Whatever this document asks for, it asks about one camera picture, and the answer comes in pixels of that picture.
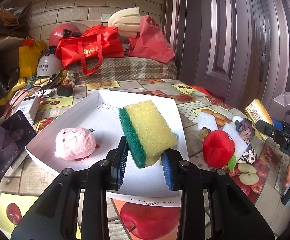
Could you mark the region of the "yellow green sponge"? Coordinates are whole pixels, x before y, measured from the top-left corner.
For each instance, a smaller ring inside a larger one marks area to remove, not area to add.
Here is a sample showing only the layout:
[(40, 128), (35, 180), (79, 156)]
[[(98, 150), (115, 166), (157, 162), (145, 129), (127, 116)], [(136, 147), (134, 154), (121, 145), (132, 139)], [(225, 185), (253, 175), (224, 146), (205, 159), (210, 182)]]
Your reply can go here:
[(118, 113), (137, 168), (154, 165), (165, 150), (178, 145), (176, 136), (151, 100), (119, 108)]

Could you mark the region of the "pink fluffy plush toy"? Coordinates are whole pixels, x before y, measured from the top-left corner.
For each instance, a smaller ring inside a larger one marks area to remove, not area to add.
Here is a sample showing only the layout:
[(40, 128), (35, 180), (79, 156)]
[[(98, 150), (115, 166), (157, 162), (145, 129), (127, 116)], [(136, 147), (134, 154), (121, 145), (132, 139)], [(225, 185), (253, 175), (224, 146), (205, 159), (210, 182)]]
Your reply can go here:
[(95, 137), (83, 127), (64, 128), (55, 139), (55, 156), (65, 161), (84, 159), (96, 149)]

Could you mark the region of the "red plush apple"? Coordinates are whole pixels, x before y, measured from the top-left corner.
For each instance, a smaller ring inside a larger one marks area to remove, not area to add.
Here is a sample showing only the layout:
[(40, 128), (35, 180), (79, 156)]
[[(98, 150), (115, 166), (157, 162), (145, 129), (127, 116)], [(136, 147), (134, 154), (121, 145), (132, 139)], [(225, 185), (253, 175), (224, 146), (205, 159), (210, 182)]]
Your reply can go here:
[(202, 155), (207, 165), (220, 168), (232, 159), (234, 141), (225, 131), (216, 130), (207, 135), (202, 144)]

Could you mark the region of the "white foam block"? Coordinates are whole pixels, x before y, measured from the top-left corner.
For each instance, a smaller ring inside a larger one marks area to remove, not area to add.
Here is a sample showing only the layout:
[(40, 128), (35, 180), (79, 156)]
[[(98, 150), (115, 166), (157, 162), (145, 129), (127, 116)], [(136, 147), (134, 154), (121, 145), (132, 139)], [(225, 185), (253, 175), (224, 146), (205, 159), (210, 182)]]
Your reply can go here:
[(200, 112), (197, 119), (198, 130), (203, 128), (209, 129), (211, 132), (218, 129), (216, 118), (212, 114)]

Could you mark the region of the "black charger block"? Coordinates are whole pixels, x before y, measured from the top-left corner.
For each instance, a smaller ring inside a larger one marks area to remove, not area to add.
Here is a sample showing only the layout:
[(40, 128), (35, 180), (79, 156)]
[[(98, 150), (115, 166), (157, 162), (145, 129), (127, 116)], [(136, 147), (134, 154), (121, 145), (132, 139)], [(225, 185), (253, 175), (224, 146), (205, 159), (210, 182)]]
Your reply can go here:
[(72, 96), (73, 87), (72, 85), (59, 85), (56, 87), (57, 96), (67, 97)]

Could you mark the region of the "dark purple door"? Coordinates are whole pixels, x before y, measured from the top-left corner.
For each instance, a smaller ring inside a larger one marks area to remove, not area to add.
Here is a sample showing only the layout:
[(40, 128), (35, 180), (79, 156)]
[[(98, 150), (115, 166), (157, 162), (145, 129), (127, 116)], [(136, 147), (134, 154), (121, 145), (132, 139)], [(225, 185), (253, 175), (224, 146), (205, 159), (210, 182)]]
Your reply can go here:
[(290, 0), (163, 0), (178, 78), (290, 124)]

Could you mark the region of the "plaid covered bench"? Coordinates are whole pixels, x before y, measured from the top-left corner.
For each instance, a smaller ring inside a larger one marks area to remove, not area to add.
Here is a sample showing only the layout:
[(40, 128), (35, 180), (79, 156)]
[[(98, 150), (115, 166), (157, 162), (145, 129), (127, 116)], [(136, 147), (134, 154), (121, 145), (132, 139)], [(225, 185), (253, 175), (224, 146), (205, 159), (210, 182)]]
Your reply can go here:
[(139, 57), (104, 59), (101, 67), (91, 75), (86, 75), (81, 63), (71, 64), (66, 71), (65, 81), (71, 85), (102, 83), (109, 81), (176, 79), (178, 70), (174, 61), (161, 63)]

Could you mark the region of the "white power bank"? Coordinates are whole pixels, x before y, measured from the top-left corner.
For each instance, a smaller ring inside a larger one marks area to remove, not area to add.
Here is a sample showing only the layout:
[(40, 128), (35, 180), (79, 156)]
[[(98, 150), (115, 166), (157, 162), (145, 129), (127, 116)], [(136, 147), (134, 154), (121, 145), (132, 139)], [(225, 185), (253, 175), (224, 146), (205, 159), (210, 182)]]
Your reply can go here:
[(39, 97), (29, 96), (23, 99), (23, 101), (16, 108), (16, 111), (22, 111), (28, 122), (33, 125), (36, 118), (36, 114), (39, 108)]

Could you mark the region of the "white helmet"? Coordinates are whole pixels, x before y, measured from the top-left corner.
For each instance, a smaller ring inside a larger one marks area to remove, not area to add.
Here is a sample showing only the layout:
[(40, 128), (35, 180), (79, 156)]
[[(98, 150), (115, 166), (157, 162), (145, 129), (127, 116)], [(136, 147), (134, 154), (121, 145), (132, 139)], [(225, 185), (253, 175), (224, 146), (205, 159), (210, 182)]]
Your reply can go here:
[(37, 66), (38, 77), (51, 77), (54, 74), (64, 70), (62, 62), (54, 54), (45, 54), (39, 60)]

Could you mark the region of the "red plastic bag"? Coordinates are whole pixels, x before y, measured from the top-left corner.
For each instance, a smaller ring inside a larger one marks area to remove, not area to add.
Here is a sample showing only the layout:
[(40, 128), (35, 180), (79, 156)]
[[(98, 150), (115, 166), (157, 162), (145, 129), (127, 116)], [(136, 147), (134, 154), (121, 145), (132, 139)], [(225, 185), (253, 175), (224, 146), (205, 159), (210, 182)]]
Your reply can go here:
[(140, 19), (140, 32), (136, 38), (129, 38), (129, 56), (152, 59), (161, 63), (168, 63), (175, 57), (174, 50), (166, 40), (157, 22), (150, 16)]

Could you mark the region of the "yellow gift bag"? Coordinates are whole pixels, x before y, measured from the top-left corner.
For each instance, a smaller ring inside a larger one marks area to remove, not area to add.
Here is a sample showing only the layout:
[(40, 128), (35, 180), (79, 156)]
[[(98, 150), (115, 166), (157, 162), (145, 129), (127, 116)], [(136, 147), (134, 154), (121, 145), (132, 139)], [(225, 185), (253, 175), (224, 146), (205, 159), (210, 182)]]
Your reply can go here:
[(32, 77), (37, 74), (38, 63), (46, 54), (44, 41), (27, 37), (19, 47), (19, 76)]

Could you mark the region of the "cream foam sheets stack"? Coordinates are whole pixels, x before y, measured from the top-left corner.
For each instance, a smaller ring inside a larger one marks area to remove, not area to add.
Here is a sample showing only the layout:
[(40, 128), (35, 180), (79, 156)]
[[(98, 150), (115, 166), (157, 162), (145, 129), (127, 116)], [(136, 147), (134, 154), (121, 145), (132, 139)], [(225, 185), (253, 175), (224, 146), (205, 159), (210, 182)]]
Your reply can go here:
[(109, 27), (118, 28), (118, 33), (122, 37), (136, 38), (140, 32), (140, 15), (139, 8), (127, 8), (115, 12), (108, 20)]

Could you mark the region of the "metal storage shelf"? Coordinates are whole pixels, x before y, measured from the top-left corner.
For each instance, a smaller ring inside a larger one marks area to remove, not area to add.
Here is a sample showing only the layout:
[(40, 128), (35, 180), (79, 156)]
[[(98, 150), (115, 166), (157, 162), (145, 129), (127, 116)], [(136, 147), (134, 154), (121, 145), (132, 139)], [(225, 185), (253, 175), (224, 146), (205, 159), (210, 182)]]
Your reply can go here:
[(27, 11), (30, 7), (30, 2), (19, 7), (0, 6), (0, 51), (14, 48), (29, 36)]

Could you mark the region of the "white wireless charger pad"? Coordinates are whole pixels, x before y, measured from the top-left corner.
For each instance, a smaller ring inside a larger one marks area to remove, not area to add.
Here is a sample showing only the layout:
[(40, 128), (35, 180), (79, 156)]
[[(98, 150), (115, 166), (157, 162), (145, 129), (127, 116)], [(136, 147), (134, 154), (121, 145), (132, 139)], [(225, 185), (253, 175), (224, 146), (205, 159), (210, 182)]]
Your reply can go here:
[(51, 89), (40, 90), (34, 93), (35, 96), (38, 96), (40, 98), (48, 98), (48, 97), (51, 97), (52, 94), (53, 94), (53, 91)]

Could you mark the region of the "wall socket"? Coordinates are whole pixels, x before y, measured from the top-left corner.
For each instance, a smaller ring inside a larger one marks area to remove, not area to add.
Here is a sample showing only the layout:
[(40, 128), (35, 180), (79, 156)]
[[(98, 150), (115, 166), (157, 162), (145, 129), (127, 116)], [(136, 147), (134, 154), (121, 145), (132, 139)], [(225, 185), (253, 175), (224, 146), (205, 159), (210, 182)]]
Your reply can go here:
[(101, 15), (101, 23), (108, 23), (112, 14), (102, 14)]

